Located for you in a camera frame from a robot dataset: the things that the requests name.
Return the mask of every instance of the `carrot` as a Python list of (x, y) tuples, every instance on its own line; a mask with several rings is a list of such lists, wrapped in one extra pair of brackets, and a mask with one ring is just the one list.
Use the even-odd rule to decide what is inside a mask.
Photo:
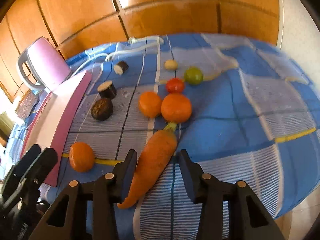
[(171, 122), (149, 139), (139, 157), (129, 194), (122, 204), (117, 204), (119, 208), (133, 206), (156, 183), (177, 147), (176, 127)]

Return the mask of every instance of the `bed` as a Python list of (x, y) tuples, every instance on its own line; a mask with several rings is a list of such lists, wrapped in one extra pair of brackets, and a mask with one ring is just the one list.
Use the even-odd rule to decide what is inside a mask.
[[(152, 90), (167, 95), (166, 81), (183, 77), (190, 66), (199, 67), (205, 81), (187, 85), (191, 119), (179, 125), (178, 150), (186, 149), (193, 162), (219, 180), (245, 180), (269, 213), (279, 217), (292, 210), (320, 180), (320, 100), (313, 82), (294, 60), (264, 42), (222, 34), (162, 36), (164, 43), (138, 53), (119, 55), (105, 62), (99, 57), (85, 70), (92, 80), (71, 124), (61, 160), (58, 186), (41, 185), (50, 203), (73, 179), (96, 180), (124, 160), (129, 149), (142, 151), (150, 136), (165, 126), (162, 117), (145, 118), (138, 110), (141, 93)], [(145, 41), (136, 46), (144, 46)], [(127, 43), (109, 43), (67, 60), (76, 70), (99, 53), (126, 50)], [(174, 59), (175, 72), (164, 69)], [(124, 60), (129, 69), (117, 75), (113, 65)], [(100, 98), (97, 87), (112, 80), (118, 95), (113, 115), (104, 122), (91, 117), (90, 108)], [(26, 125), (15, 125), (7, 152), (16, 163), (23, 140), (45, 98), (40, 95)], [(88, 143), (96, 163), (87, 173), (74, 171), (68, 162), (70, 146)], [(224, 236), (228, 235), (228, 209), (224, 202)], [(195, 239), (201, 206), (187, 197), (175, 156), (154, 187), (127, 210), (115, 207), (120, 239)], [(92, 204), (88, 205), (87, 231), (92, 229)]]

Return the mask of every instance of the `white cable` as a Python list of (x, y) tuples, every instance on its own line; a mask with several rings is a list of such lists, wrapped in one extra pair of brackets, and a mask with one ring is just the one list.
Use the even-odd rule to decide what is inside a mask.
[[(149, 36), (149, 37), (145, 37), (145, 38), (130, 38), (128, 43), (129, 44), (135, 44), (137, 42), (140, 42), (140, 41), (146, 41), (146, 40), (158, 40), (159, 39), (159, 43), (160, 44), (163, 44), (163, 39), (158, 37), (158, 36)], [(136, 53), (136, 52), (139, 52), (139, 51), (142, 51), (142, 50), (145, 50), (147, 48), (150, 48), (150, 47), (153, 47), (153, 46), (156, 46), (158, 45), (157, 42), (152, 42), (152, 43), (149, 43), (147, 45), (143, 45), (141, 47), (138, 47), (138, 48), (135, 48), (135, 49), (128, 49), (128, 50), (120, 50), (120, 51), (115, 51), (115, 52), (111, 52), (110, 54), (107, 54), (107, 53), (100, 53), (100, 54), (97, 54), (95, 56), (93, 56), (92, 58), (89, 58), (87, 61), (85, 61), (84, 63), (82, 63), (77, 69), (76, 71), (71, 75), (71, 77), (73, 77), (74, 75), (76, 75), (80, 70), (82, 70), (85, 65), (87, 65), (90, 61), (92, 61), (93, 59), (96, 59), (97, 57), (106, 57), (105, 58), (105, 62), (107, 62), (110, 58), (112, 58), (113, 56), (115, 55), (120, 55), (120, 54), (128, 54), (128, 53)]]

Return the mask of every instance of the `green ball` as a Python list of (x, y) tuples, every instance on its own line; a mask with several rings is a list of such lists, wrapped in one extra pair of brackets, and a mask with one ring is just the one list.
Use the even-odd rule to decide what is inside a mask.
[(184, 79), (190, 85), (199, 85), (203, 81), (202, 71), (197, 67), (190, 67), (185, 71)]

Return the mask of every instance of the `red tomato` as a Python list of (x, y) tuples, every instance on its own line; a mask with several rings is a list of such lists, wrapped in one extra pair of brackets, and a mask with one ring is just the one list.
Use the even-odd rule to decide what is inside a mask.
[(184, 90), (184, 82), (180, 78), (172, 78), (165, 88), (169, 93), (181, 93)]

